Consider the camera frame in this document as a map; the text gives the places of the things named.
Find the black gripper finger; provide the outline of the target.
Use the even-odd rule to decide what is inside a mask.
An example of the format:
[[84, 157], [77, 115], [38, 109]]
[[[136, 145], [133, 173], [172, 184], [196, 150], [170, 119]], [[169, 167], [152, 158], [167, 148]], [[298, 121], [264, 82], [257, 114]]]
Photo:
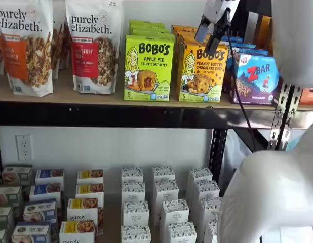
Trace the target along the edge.
[[198, 26], [198, 29], [195, 33], [195, 37], [194, 39], [197, 42], [203, 42], [208, 30], [209, 30], [209, 26], [212, 24], [212, 18], [210, 14], [203, 14], [202, 15], [202, 19], [200, 21], [200, 24]]
[[214, 25], [213, 35], [206, 44], [206, 54], [214, 55], [225, 33], [231, 27], [230, 8], [226, 8], [222, 17]]

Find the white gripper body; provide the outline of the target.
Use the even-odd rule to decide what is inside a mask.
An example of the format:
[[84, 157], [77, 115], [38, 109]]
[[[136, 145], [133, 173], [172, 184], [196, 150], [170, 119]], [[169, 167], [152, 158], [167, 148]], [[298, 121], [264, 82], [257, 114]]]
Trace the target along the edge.
[[222, 17], [227, 8], [230, 9], [230, 20], [234, 17], [237, 10], [239, 0], [207, 0], [203, 16], [205, 16], [210, 23], [216, 24], [218, 20]]

